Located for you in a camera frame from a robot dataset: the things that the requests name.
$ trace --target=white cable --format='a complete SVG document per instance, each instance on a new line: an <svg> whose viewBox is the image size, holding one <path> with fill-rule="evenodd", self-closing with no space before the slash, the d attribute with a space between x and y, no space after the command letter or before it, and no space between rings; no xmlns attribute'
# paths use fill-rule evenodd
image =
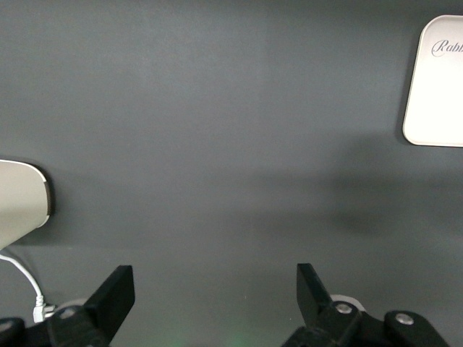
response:
<svg viewBox="0 0 463 347"><path fill-rule="evenodd" d="M20 264L20 262L18 262L16 259L13 259L13 258L10 258L10 257L7 257L7 256L4 256L2 254L0 254L0 259L1 260L6 260L7 262L10 262L12 263L15 267L18 268L19 271L22 272L22 274L24 276L26 276L26 278L29 280L30 284L32 284L32 287L34 287L34 290L35 292L37 293L37 296L43 296L42 295L42 291L41 291L41 287L38 286L37 284L37 281L34 279L34 277L30 274L29 271L27 271L25 269L24 266L22 266Z"/></svg>
<svg viewBox="0 0 463 347"><path fill-rule="evenodd" d="M5 260L7 262L12 263L19 271L22 272L24 276L29 280L30 284L32 284L32 287L35 290L35 293L37 294L35 298L35 307L33 310L33 318L35 323L43 322L45 318L50 317L55 309L55 306L53 305L47 305L42 294L41 287L38 286L37 281L35 278L30 274L29 271L25 269L24 266L21 265L20 262L18 262L16 259L7 257L5 255L0 254L0 260Z"/></svg>

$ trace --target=black mechanical arm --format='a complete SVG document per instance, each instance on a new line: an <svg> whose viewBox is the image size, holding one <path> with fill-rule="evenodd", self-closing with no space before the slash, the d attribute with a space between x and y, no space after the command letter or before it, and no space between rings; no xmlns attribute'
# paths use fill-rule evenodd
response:
<svg viewBox="0 0 463 347"><path fill-rule="evenodd" d="M29 328L20 318L0 319L0 347L108 347L134 302L132 267L119 266L82 306Z"/></svg>
<svg viewBox="0 0 463 347"><path fill-rule="evenodd" d="M119 266L82 306L29 328L0 319L0 347L109 347L134 302L132 267ZM297 302L306 326L283 347L449 347L416 313L391 311L382 322L354 299L333 300L310 264L297 266Z"/></svg>
<svg viewBox="0 0 463 347"><path fill-rule="evenodd" d="M283 347L449 347L422 316L386 313L381 322L347 301L333 301L310 264L297 266L297 303L305 327Z"/></svg>

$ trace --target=cable connector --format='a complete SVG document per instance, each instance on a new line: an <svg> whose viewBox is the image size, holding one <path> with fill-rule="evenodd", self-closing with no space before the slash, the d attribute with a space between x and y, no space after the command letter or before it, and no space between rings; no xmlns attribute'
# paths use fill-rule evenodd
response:
<svg viewBox="0 0 463 347"><path fill-rule="evenodd" d="M35 299L35 307L33 311L34 323L43 322L46 318L53 316L55 305L47 305L42 296L37 296Z"/></svg>

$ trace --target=white rounded object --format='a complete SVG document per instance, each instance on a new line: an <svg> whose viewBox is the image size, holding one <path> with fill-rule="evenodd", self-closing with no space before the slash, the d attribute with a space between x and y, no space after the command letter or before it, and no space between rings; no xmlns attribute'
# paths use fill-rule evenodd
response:
<svg viewBox="0 0 463 347"><path fill-rule="evenodd" d="M42 226L49 216L45 176L32 165L0 160L0 249Z"/></svg>
<svg viewBox="0 0 463 347"><path fill-rule="evenodd" d="M423 29L404 136L415 145L463 147L463 16L440 16Z"/></svg>

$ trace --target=dark gray surface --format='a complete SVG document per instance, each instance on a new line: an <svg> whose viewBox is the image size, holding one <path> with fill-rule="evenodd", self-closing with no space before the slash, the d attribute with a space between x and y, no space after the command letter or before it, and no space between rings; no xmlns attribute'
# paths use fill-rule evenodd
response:
<svg viewBox="0 0 463 347"><path fill-rule="evenodd" d="M400 127L420 31L463 4L288 2L0 3L0 156L56 190L12 251L56 303L134 265L113 346L280 346L298 262L461 344L463 152Z"/></svg>

